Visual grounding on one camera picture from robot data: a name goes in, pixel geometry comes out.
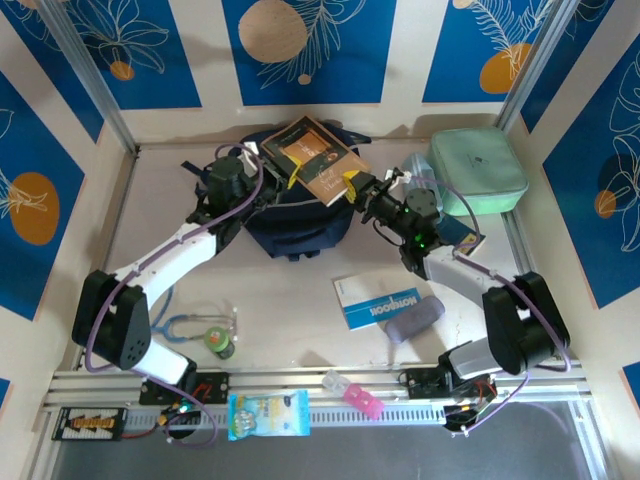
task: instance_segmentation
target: book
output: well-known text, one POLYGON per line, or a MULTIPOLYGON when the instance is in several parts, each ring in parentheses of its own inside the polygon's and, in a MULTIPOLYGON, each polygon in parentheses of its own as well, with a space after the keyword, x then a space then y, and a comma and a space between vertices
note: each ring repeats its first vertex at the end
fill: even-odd
POLYGON ((386 268, 333 282, 349 330, 389 320, 420 301, 412 273, 386 268))
MULTIPOLYGON (((472 243, 476 239, 476 232, 473 228, 466 226, 460 220, 451 215, 442 214, 442 220, 436 225, 436 230, 440 234, 440 238, 449 245, 460 245, 461 243, 472 243)), ((464 247, 460 249, 461 253, 471 256, 487 238, 480 234, 480 241, 474 247, 464 247)))
POLYGON ((326 206, 347 192, 343 175, 371 166, 320 123, 304 116, 260 145, 291 181, 299 181, 326 206))

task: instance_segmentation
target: white floor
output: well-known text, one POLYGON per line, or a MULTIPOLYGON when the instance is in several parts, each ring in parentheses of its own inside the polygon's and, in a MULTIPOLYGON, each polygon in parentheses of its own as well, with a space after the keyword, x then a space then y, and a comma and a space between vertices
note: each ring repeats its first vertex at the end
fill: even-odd
MULTIPOLYGON (((400 165, 419 142, 380 141, 361 147, 361 155, 376 175, 400 165)), ((143 150, 111 251, 110 271, 127 265, 171 236, 196 204, 196 177, 180 167, 189 160, 204 166, 214 147, 143 150)), ((235 355, 221 361, 201 342, 172 345, 200 367, 290 368, 298 366, 371 366, 393 363, 434 363, 445 350, 485 336, 478 307, 448 288, 415 277, 423 294, 432 290, 447 313, 420 337, 392 348, 379 326, 349 331, 332 279, 369 270, 403 268, 398 251, 361 225, 356 214, 345 239, 335 249, 298 263, 271 259, 242 231, 219 256, 187 274, 176 285, 168 315, 230 313, 238 308, 239 339, 235 355)), ((500 215, 480 217, 485 244, 477 261, 505 274, 516 272, 500 215)), ((152 310, 152 318, 164 296, 152 310)), ((177 327, 180 334, 200 333, 198 324, 177 327)), ((164 341, 162 336, 156 339, 164 341)))

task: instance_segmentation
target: blue snack bag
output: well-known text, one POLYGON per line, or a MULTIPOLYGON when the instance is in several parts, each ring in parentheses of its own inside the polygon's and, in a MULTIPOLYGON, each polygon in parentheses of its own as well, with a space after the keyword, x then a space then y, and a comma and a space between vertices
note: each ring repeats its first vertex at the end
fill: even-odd
POLYGON ((306 437, 311 435, 309 392, 296 390, 229 398, 229 440, 258 437, 306 437))

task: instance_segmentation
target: wall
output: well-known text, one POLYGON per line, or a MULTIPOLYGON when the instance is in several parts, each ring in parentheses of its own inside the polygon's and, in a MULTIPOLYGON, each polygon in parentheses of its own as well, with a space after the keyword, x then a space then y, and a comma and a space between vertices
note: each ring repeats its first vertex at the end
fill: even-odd
MULTIPOLYGON (((581 187, 583 191, 573 192, 558 190, 556 185, 554 194, 542 165, 550 155, 555 158, 552 152, 559 142, 562 144, 564 141, 561 139, 565 132, 594 97, 594 93, 638 34, 640 11, 637 1, 616 0, 533 132, 530 135, 527 133, 524 122, 517 122, 511 131, 517 154, 530 180, 529 192, 519 204, 517 212, 524 225, 536 267, 549 282, 567 323, 572 336, 571 347, 586 368, 605 434, 625 478, 637 478, 640 459, 640 412, 627 390, 621 372, 623 366, 640 360, 640 290, 627 289, 628 293, 613 301, 598 295, 597 290, 592 292, 583 263, 577 254, 578 243, 576 240, 572 241, 556 198, 575 202, 582 202, 584 199, 584 205, 592 213, 591 218, 598 220, 598 217, 594 217, 594 206, 598 206, 598 181, 593 180, 592 185, 581 187)), ((590 142, 591 137, 609 132, 610 109, 611 106, 607 110, 601 108, 599 112, 593 113, 589 110, 590 115, 580 117, 582 124, 591 123, 592 127, 585 130, 582 138, 577 141, 575 156, 567 155, 564 160, 565 169, 577 172, 574 185, 582 185, 583 178, 597 177, 597 172, 590 169, 594 159, 591 152, 596 150, 590 146, 590 142), (607 117, 603 121, 606 125, 604 128, 597 128, 602 115, 607 117)), ((565 210, 565 215, 569 215, 567 218, 573 213, 575 212, 565 210)), ((597 255, 601 258, 612 255, 613 250, 619 253, 623 243, 619 225, 621 213, 614 215, 615 217, 611 216, 607 220, 601 219, 594 228, 586 227, 585 239, 591 240, 592 246, 597 246, 597 255), (617 235, 615 240, 601 241, 610 232, 617 235)), ((620 268, 631 267, 631 277, 616 277, 615 273, 610 273, 608 265, 603 266, 599 273, 596 272, 595 277, 605 277, 615 287, 625 284, 629 278, 637 281, 640 268, 638 252, 626 255, 628 264, 620 268)), ((591 283, 594 283, 594 276, 591 277, 591 283)))
MULTIPOLYGON (((73 173, 73 170, 77 170, 73 166, 75 162, 81 172, 80 175, 73 173, 73 176, 82 181, 77 201, 75 200, 76 192, 71 192, 73 211, 66 224, 66 231, 62 222, 58 224, 54 239, 60 237, 59 248, 54 252, 55 263, 53 263, 42 301, 33 318, 25 318, 24 315, 0 307, 0 378, 11 382, 0 412, 0 471, 2 472, 0 476, 3 479, 12 480, 20 475, 29 445, 34 437, 32 428, 36 413, 48 389, 51 375, 58 367, 69 341, 82 281, 103 247, 101 240, 105 233, 103 223, 114 183, 123 163, 124 152, 107 127, 103 128, 96 138, 97 143, 94 142, 77 115, 56 91, 51 80, 1 13, 0 39, 2 42, 0 72, 3 79, 6 77, 19 96, 37 114, 37 117, 33 116, 34 118, 31 119, 33 122, 29 125, 40 125, 40 122, 44 124, 44 127, 40 125, 34 130, 13 130, 26 125, 21 124, 18 118, 25 112, 14 114, 15 121, 11 129, 4 136, 5 138, 0 140, 0 165, 3 171, 7 172, 18 167, 33 169, 36 168, 33 165, 37 165, 38 162, 44 162, 40 164, 44 168, 47 162, 59 162, 62 158, 59 152, 62 152, 67 159, 69 157, 73 159, 71 167, 57 163, 54 165, 54 170, 64 169, 67 173, 73 173), (52 138, 49 138, 47 129, 53 135, 52 138), (23 150, 19 143, 16 144, 18 145, 16 148, 5 146, 4 142, 10 140, 10 135, 14 133, 20 134, 19 137, 14 135, 14 141, 22 139, 22 145, 26 142, 27 146, 35 149, 33 151, 37 152, 44 142, 55 148, 41 152, 44 159, 27 158, 23 156, 23 151, 26 150, 23 150)), ((7 90, 3 87, 0 92, 0 99, 3 102, 7 99, 7 90)), ((56 188, 60 199, 60 219, 62 219, 67 185, 57 184, 56 188)), ((3 198, 6 194, 7 191, 2 189, 3 198)), ((38 211, 24 203, 20 208, 20 215, 38 211)), ((33 237, 29 237, 34 234, 33 225, 26 225, 25 228, 31 227, 31 230, 27 228, 31 233, 25 233, 27 230, 21 231, 18 228, 19 219, 19 216, 14 218, 10 214, 0 219, 2 228, 6 228, 2 230, 4 248, 0 267, 3 276, 6 275, 7 269, 10 269, 16 283, 28 284, 34 276, 33 272, 26 271, 23 265, 11 266, 12 257, 16 254, 12 250, 7 250, 7 245, 4 243, 10 240, 14 242, 12 245, 19 245, 16 243, 15 236, 18 232, 23 239, 33 240, 33 237), (9 230, 12 225, 16 229, 15 232, 9 230)), ((25 249, 32 248, 27 249, 27 252, 39 252, 38 247, 27 245, 26 240, 22 244, 25 245, 25 249)))
MULTIPOLYGON (((134 137, 186 142, 237 140, 303 113, 392 137, 490 124, 552 2, 62 4, 134 137)), ((68 103, 78 102, 72 76, 50 65, 61 53, 29 3, 3 0, 0 10, 68 103)))

